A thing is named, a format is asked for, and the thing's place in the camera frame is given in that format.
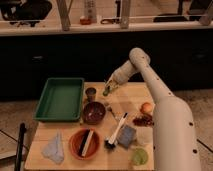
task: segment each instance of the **cabinet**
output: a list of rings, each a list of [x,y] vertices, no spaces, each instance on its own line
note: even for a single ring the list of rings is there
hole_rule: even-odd
[[[133,47],[172,90],[213,87],[212,29],[0,37],[0,98],[38,98],[48,77],[103,81]],[[136,74],[130,81],[143,81]]]

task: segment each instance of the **plastic tray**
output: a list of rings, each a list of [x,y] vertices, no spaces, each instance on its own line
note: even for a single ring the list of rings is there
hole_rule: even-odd
[[[83,78],[49,78],[44,86],[35,119],[38,121],[77,121],[80,118]]]

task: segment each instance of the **lime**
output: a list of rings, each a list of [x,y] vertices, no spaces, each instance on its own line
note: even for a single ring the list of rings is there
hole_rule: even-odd
[[[148,153],[142,148],[136,148],[132,154],[132,162],[134,165],[139,166],[146,164],[148,161]]]

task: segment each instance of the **clay bowl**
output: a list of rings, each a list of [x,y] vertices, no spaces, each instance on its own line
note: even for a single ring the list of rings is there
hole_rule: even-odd
[[[69,140],[70,152],[76,159],[80,159],[80,160],[92,159],[100,147],[100,137],[99,137],[98,133],[92,129],[94,131],[94,133],[93,133],[91,141],[89,143],[87,153],[85,156],[79,155],[79,149],[80,149],[82,140],[84,138],[85,132],[87,130],[88,129],[79,130]]]
[[[104,105],[100,102],[90,102],[83,109],[84,122],[92,125],[99,124],[106,113]]]

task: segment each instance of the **bottle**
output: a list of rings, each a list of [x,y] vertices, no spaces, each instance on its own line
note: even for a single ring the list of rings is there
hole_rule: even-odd
[[[92,23],[97,23],[95,0],[84,0],[84,16],[86,19],[90,19]]]

